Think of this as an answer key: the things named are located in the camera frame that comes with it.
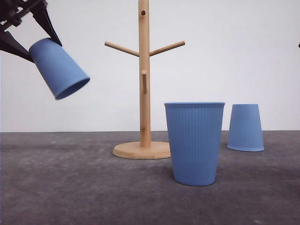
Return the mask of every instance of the upright blue cup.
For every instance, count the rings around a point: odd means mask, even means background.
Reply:
[[[65,50],[49,38],[36,42],[29,53],[56,99],[73,94],[90,80]]]
[[[174,179],[191,186],[215,182],[225,103],[165,103]]]
[[[227,148],[239,151],[264,150],[258,104],[232,106]]]

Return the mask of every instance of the blue plastic cup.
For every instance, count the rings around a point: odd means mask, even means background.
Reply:
[[[215,182],[225,103],[165,103],[174,179],[191,186]]]
[[[258,104],[232,106],[227,148],[239,151],[264,150]]]
[[[36,42],[29,53],[55,99],[73,94],[90,80],[65,50],[49,38]]]

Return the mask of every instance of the cup base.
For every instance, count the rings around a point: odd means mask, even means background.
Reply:
[[[215,183],[215,179],[214,180],[210,180],[210,181],[207,181],[207,182],[199,182],[199,183],[193,183],[193,182],[185,182],[185,181],[182,181],[182,180],[179,180],[179,179],[176,179],[174,177],[174,180],[180,184],[184,184],[184,185],[187,185],[187,186],[196,186],[196,187],[201,187],[201,186],[208,186],[208,185],[212,185],[213,183]]]
[[[264,151],[264,147],[260,148],[245,148],[245,147],[235,147],[231,145],[227,145],[228,149],[235,150],[235,151]]]

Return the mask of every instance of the wooden peg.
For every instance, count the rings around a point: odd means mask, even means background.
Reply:
[[[137,57],[140,56],[140,54],[138,52],[136,52],[136,51],[133,51],[133,50],[128,49],[128,48],[125,48],[125,47],[120,46],[120,45],[116,45],[116,44],[108,42],[108,41],[105,41],[104,45],[107,46],[107,47],[110,47],[110,48],[117,49],[117,50],[119,50],[121,52],[125,52],[125,53],[128,53],[128,54],[137,56]]]
[[[147,93],[147,72],[146,70],[142,70],[142,89],[143,92],[146,94]]]
[[[163,48],[159,48],[157,50],[154,50],[154,51],[150,52],[150,56],[157,55],[157,54],[169,51],[169,50],[171,50],[173,48],[178,48],[178,47],[183,46],[185,44],[186,44],[185,41],[180,41],[180,42],[177,42],[175,44],[168,45],[168,46],[163,47]]]

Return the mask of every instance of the wooden pole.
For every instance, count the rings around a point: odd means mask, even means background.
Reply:
[[[151,145],[150,129],[150,29],[149,0],[139,0],[139,52],[140,52],[140,142],[141,147]]]

